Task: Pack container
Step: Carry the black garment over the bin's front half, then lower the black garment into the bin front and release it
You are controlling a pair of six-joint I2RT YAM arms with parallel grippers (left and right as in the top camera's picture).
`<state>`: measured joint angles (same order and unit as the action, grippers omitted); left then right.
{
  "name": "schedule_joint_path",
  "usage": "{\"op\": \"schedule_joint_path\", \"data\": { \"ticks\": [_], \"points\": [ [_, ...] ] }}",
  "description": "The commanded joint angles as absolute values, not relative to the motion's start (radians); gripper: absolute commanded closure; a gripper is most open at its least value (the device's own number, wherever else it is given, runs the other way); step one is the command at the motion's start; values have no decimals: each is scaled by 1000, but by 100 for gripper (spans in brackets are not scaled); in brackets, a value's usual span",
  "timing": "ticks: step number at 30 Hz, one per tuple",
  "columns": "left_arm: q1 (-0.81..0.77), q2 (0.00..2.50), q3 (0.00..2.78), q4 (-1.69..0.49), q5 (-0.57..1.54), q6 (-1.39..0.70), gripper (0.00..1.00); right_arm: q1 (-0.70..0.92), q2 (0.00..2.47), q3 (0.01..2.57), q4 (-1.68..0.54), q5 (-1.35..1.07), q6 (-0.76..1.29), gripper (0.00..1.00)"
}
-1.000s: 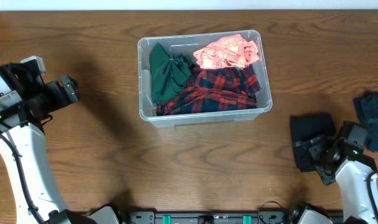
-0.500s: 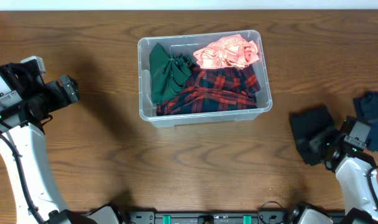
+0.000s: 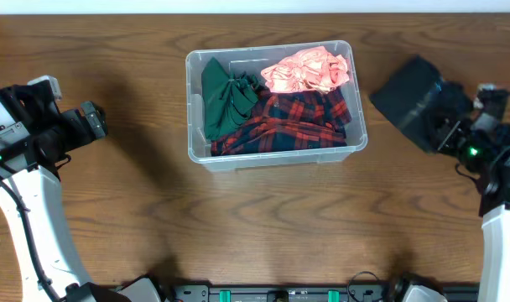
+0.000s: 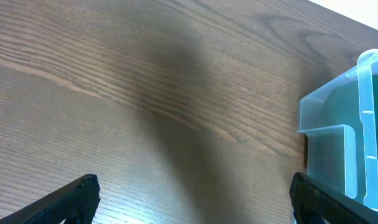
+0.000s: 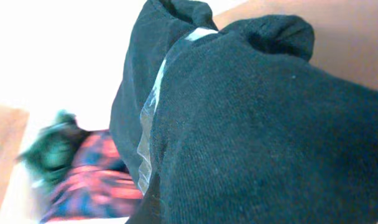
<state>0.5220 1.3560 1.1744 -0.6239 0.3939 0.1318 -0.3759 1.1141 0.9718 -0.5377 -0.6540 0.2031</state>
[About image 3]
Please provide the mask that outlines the pink garment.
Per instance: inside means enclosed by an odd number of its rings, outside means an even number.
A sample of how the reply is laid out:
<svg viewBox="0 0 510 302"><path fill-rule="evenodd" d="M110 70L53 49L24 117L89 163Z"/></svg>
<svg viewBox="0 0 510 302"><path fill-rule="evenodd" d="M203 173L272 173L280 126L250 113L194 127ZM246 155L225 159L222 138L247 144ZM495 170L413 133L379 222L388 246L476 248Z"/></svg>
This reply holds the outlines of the pink garment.
<svg viewBox="0 0 510 302"><path fill-rule="evenodd" d="M327 94L350 80L342 55L324 46L302 49L261 71L266 87L273 93L318 91Z"/></svg>

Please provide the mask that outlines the red plaid flannel shirt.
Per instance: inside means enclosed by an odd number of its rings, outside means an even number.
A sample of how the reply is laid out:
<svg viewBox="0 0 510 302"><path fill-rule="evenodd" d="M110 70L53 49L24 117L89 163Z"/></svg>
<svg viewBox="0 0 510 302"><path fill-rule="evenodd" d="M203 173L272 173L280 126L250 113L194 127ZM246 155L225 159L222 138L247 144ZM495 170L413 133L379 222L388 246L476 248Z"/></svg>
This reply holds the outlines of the red plaid flannel shirt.
<svg viewBox="0 0 510 302"><path fill-rule="evenodd" d="M213 156L346 146L351 114L341 91L258 93L251 118L211 145Z"/></svg>

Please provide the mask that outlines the black garment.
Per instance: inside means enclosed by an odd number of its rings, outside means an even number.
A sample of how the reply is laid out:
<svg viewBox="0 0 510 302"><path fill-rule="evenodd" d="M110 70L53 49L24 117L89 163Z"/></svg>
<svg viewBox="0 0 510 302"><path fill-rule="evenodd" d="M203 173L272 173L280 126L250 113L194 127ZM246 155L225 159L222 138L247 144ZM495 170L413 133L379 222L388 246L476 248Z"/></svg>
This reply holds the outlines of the black garment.
<svg viewBox="0 0 510 302"><path fill-rule="evenodd" d="M427 154L440 150L447 136L444 127L452 128L473 110L463 85L446 81L421 56L407 61L369 99L400 133Z"/></svg>

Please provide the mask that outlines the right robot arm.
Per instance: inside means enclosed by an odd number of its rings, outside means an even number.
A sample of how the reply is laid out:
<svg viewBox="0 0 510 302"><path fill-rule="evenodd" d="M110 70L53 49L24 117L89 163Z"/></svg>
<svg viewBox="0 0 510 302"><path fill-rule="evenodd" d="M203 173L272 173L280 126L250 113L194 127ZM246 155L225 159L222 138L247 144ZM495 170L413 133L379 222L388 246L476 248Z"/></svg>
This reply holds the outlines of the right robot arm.
<svg viewBox="0 0 510 302"><path fill-rule="evenodd" d="M455 171L480 196L484 254L477 299L510 301L510 122L442 110L420 121L424 131L415 138L432 154L455 158Z"/></svg>

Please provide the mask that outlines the dark green garment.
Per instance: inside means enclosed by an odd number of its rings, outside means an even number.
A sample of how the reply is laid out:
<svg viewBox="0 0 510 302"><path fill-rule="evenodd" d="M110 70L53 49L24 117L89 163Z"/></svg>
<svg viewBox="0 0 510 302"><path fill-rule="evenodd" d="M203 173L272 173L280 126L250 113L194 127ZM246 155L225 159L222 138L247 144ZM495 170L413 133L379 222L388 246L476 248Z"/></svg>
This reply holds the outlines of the dark green garment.
<svg viewBox="0 0 510 302"><path fill-rule="evenodd" d="M207 140L234 133L251 118L261 89L255 75L228 74L216 58L201 73L202 98L205 107L204 134Z"/></svg>

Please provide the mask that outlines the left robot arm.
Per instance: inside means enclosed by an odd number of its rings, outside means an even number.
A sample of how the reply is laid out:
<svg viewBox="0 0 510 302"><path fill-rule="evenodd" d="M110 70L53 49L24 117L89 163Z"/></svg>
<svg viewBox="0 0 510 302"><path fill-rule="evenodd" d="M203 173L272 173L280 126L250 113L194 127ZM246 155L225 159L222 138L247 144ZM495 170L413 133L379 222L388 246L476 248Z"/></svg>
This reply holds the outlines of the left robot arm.
<svg viewBox="0 0 510 302"><path fill-rule="evenodd" d="M25 301L159 301L149 277L113 288L94 284L73 243L60 168L70 151L107 136L93 102L61 112L49 75L0 89L0 208L17 254Z"/></svg>

